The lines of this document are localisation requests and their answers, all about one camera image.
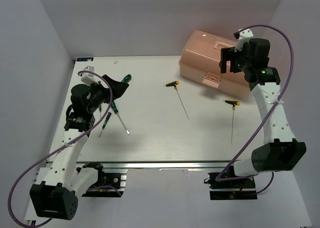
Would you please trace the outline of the large green screwdriver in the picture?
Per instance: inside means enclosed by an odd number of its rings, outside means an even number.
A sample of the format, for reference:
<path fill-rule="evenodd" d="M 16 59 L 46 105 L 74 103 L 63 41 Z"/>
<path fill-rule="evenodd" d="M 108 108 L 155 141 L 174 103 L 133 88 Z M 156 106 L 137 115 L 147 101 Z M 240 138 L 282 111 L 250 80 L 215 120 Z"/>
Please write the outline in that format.
<path fill-rule="evenodd" d="M 132 79 L 132 75 L 131 74 L 127 74 L 123 79 L 122 79 L 122 83 L 129 83 Z"/>

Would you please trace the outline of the green flathead screwdriver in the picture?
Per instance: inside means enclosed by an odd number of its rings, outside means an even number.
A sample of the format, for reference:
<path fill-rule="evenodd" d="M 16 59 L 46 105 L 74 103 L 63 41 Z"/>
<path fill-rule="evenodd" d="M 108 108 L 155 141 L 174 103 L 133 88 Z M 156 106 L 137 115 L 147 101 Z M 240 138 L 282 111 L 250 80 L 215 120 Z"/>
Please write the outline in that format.
<path fill-rule="evenodd" d="M 117 108 L 117 106 L 116 106 L 116 103 L 115 103 L 114 101 L 113 101 L 112 104 L 111 104 L 111 108 L 112 108 L 113 112 L 117 115 L 117 117 L 118 117 L 119 121 L 121 122 L 123 128 L 125 129 L 126 133 L 127 133 L 128 135 L 130 135 L 130 132 L 129 132 L 129 130 L 127 129 L 125 123 L 123 122 L 123 120 L 122 120 L 122 118 L 121 118 L 121 116 L 120 116 L 120 114 L 119 114 L 119 110 L 118 110 L 118 108 Z"/>

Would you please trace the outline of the pink plastic toolbox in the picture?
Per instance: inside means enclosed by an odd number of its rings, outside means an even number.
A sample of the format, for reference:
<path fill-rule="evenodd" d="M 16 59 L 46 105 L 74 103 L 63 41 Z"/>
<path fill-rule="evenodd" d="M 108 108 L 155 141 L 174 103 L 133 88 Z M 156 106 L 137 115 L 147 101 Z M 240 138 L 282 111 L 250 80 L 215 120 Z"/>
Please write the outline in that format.
<path fill-rule="evenodd" d="M 180 75 L 233 97 L 245 99 L 250 94 L 243 73 L 221 73 L 221 49 L 234 47 L 232 40 L 195 30 L 185 44 L 179 64 Z"/>

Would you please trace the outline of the small green precision screwdriver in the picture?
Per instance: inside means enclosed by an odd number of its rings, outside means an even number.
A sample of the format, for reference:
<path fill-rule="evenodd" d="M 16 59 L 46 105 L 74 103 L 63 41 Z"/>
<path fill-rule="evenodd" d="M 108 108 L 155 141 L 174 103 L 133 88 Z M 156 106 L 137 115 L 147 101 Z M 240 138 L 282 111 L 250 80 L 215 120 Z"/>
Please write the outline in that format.
<path fill-rule="evenodd" d="M 99 136 L 98 136 L 99 138 L 101 137 L 102 132 L 104 131 L 105 127 L 107 126 L 107 123 L 108 123 L 111 115 L 112 115 L 111 112 L 108 112 L 108 113 L 107 113 L 107 115 L 106 115 L 106 117 L 105 117 L 105 120 L 104 120 L 104 122 L 103 122 L 102 128 L 101 128 L 100 134 L 99 134 Z"/>

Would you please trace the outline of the yellow T-handle hex key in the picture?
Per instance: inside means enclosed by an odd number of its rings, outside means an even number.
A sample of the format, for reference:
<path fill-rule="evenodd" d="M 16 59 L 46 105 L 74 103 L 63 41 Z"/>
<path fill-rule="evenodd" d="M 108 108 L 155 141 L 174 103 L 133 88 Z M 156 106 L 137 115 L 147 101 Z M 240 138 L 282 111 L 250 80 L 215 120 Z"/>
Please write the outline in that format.
<path fill-rule="evenodd" d="M 188 113 L 187 113 L 187 111 L 186 111 L 186 108 L 185 108 L 185 106 L 184 106 L 184 103 L 183 103 L 183 101 L 182 101 L 182 99 L 181 99 L 181 96 L 180 96 L 180 94 L 179 94 L 179 91 L 178 91 L 178 85 L 179 85 L 179 81 L 178 81 L 178 80 L 175 80 L 175 81 L 166 83 L 164 86 L 165 86 L 165 87 L 173 87 L 173 88 L 174 88 L 174 90 L 176 91 L 176 93 L 177 93 L 177 95 L 178 95 L 178 98 L 179 98 L 179 100 L 180 100 L 180 103 L 181 103 L 181 105 L 182 105 L 182 107 L 183 107 L 183 110 L 184 110 L 184 112 L 185 112 L 185 115 L 186 115 L 186 117 L 189 119 L 189 115 L 188 115 Z"/>
<path fill-rule="evenodd" d="M 240 105 L 240 102 L 236 101 L 236 100 L 229 100 L 229 99 L 226 99 L 223 102 L 232 106 L 231 139 L 230 139 L 230 143 L 232 143 L 233 142 L 235 110 L 236 110 L 236 107 Z"/>

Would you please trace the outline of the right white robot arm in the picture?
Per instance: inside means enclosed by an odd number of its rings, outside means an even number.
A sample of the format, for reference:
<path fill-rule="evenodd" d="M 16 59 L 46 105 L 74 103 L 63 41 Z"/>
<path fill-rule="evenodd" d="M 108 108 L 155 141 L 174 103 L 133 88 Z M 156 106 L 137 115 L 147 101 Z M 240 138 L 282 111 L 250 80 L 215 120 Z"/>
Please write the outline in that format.
<path fill-rule="evenodd" d="M 270 67 L 270 42 L 263 38 L 239 38 L 235 47 L 221 50 L 220 69 L 224 73 L 227 62 L 230 71 L 243 72 L 255 98 L 261 124 L 255 135 L 263 130 L 263 145 L 254 149 L 247 159 L 234 157 L 217 176 L 217 181 L 236 188 L 244 179 L 264 172 L 291 171 L 306 153 L 304 142 L 297 141 L 283 106 L 281 80 L 278 70 Z"/>

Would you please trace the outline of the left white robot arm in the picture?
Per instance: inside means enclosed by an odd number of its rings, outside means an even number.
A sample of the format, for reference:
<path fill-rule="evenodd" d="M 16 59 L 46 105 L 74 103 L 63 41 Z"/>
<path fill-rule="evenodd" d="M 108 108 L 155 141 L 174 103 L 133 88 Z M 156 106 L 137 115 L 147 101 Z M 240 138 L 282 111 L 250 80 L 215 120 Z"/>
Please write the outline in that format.
<path fill-rule="evenodd" d="M 102 164 L 88 162 L 75 167 L 95 124 L 94 112 L 103 103 L 120 98 L 129 87 L 129 78 L 116 81 L 103 75 L 103 79 L 110 88 L 83 73 L 81 83 L 71 89 L 62 139 L 66 148 L 57 152 L 47 175 L 29 191 L 38 217 L 71 220 L 78 208 L 78 198 L 107 184 Z"/>

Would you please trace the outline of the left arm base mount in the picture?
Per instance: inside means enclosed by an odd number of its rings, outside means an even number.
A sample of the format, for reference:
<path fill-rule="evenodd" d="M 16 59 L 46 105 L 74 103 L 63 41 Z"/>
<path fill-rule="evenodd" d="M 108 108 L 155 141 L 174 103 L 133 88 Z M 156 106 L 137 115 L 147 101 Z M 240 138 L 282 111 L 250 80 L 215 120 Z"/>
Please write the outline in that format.
<path fill-rule="evenodd" d="M 97 170 L 97 181 L 92 184 L 82 197 L 99 197 L 99 198 L 120 198 L 124 191 L 121 185 L 122 174 L 116 172 L 106 172 L 101 163 L 87 162 L 82 167 L 77 167 L 79 174 L 85 168 L 93 168 Z"/>

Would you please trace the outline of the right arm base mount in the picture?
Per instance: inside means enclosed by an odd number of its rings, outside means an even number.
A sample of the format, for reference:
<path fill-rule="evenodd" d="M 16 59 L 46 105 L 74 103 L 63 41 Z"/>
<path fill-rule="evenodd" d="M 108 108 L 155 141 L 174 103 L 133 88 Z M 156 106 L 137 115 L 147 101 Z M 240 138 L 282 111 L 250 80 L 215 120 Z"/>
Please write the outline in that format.
<path fill-rule="evenodd" d="M 208 173 L 203 183 L 209 185 L 209 195 L 212 201 L 257 200 L 256 184 L 253 178 L 231 181 L 215 180 L 218 172 Z"/>

